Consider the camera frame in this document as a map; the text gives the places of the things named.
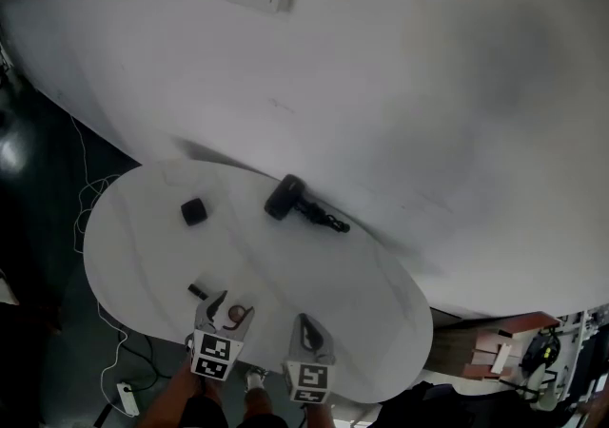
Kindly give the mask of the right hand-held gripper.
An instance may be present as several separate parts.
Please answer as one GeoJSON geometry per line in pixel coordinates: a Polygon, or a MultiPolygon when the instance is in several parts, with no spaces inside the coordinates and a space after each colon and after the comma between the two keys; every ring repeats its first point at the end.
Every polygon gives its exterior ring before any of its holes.
{"type": "Polygon", "coordinates": [[[284,362],[285,382],[291,401],[326,402],[335,380],[334,340],[323,325],[301,313],[294,320],[289,359],[284,362]],[[312,362],[301,362],[305,356],[312,362]]]}

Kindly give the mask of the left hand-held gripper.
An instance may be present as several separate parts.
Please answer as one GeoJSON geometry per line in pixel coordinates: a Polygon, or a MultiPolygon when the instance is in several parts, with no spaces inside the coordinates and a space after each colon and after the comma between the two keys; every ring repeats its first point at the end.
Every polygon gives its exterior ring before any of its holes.
{"type": "Polygon", "coordinates": [[[233,305],[227,310],[230,325],[219,331],[214,319],[226,299],[227,291],[208,294],[197,306],[193,333],[187,337],[190,372],[200,377],[227,379],[243,347],[255,308],[233,305]]]}

